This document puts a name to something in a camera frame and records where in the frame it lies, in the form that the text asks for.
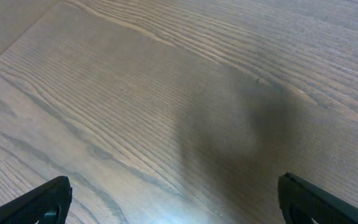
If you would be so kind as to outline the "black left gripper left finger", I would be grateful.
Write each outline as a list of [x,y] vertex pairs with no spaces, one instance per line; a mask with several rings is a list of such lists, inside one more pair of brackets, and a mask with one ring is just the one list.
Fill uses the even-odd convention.
[[0,207],[0,224],[65,224],[72,201],[69,178],[58,176]]

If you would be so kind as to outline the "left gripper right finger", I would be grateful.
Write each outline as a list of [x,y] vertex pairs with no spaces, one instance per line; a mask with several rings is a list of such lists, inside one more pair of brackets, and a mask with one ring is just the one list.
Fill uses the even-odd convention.
[[278,178],[278,201],[286,224],[358,224],[358,208],[292,173]]

